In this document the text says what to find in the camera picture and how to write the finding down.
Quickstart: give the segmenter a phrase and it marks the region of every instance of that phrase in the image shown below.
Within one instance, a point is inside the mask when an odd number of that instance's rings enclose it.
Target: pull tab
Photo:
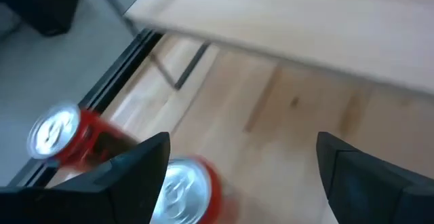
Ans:
[[[178,218],[186,208],[186,194],[193,181],[188,176],[178,176],[164,187],[164,209],[170,219]]]
[[[38,141],[36,148],[40,151],[51,151],[60,139],[60,135],[65,132],[71,132],[72,115],[69,112],[59,113],[42,124],[38,131]]]

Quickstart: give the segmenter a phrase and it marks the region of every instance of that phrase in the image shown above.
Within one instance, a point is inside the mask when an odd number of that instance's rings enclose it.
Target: desk leg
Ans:
[[[180,90],[209,46],[209,43],[204,43],[201,45],[201,47],[197,50],[196,54],[191,59],[189,65],[187,65],[185,70],[182,72],[178,81],[175,81],[175,79],[169,74],[167,69],[162,65],[160,59],[158,59],[158,57],[154,53],[150,53],[149,58],[151,59],[151,62],[155,64],[155,66],[160,71],[164,79],[169,83],[169,85],[171,85],[171,87],[173,87],[173,89],[175,90]]]

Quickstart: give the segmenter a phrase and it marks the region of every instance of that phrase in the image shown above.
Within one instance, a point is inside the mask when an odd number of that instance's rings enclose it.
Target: black plastic part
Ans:
[[[434,223],[434,180],[320,132],[317,157],[330,208],[341,224]]]
[[[162,132],[51,189],[0,189],[0,223],[149,223],[169,154]]]
[[[46,186],[58,171],[57,162],[30,159],[18,174],[9,182],[8,187]]]
[[[108,5],[111,6],[113,11],[116,13],[116,15],[119,17],[119,19],[123,22],[126,29],[133,35],[140,35],[139,30],[137,26],[134,24],[132,20],[129,18],[126,18],[124,16],[125,10],[122,8],[122,5],[120,4],[119,0],[106,0]],[[209,47],[209,43],[204,43],[196,52],[196,54],[191,59],[190,63],[187,65],[186,69],[182,72],[180,78],[178,81],[175,81],[175,79],[169,74],[166,68],[159,63],[159,60],[154,59],[153,62],[156,63],[156,65],[159,67],[159,70],[161,71],[161,74],[163,77],[167,80],[167,82],[175,89],[180,90],[185,81],[189,78],[190,74],[195,69],[197,63],[201,60],[203,54]]]

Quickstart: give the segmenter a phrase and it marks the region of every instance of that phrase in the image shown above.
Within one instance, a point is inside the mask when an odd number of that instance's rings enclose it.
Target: metal frame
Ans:
[[[140,30],[137,28],[134,22],[129,18],[125,17],[125,11],[122,9],[119,0],[106,0],[106,1],[111,6],[113,11],[116,13],[116,15],[119,17],[119,19],[122,21],[122,23],[125,25],[126,29],[131,33],[131,35],[133,37],[140,35]],[[201,59],[205,51],[208,49],[208,46],[209,46],[208,43],[202,44],[202,46],[197,50],[196,54],[193,56],[190,63],[187,65],[186,69],[182,72],[178,80],[175,80],[170,75],[169,71],[161,63],[157,55],[151,52],[149,54],[149,60],[157,67],[161,75],[171,85],[171,87],[173,87],[173,89],[180,90],[184,85],[185,81],[189,78],[191,72],[194,70],[194,68],[196,67],[197,63],[199,62],[199,60]]]

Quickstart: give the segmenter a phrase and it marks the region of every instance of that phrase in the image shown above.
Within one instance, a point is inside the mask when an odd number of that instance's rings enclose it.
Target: wooden floor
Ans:
[[[167,42],[169,67],[200,44]],[[319,131],[434,178],[428,98],[214,46],[179,92],[163,80],[149,88],[160,79],[150,72],[139,70],[104,117],[140,140],[169,131],[172,157],[208,158],[239,198],[239,223],[336,223],[318,173]]]

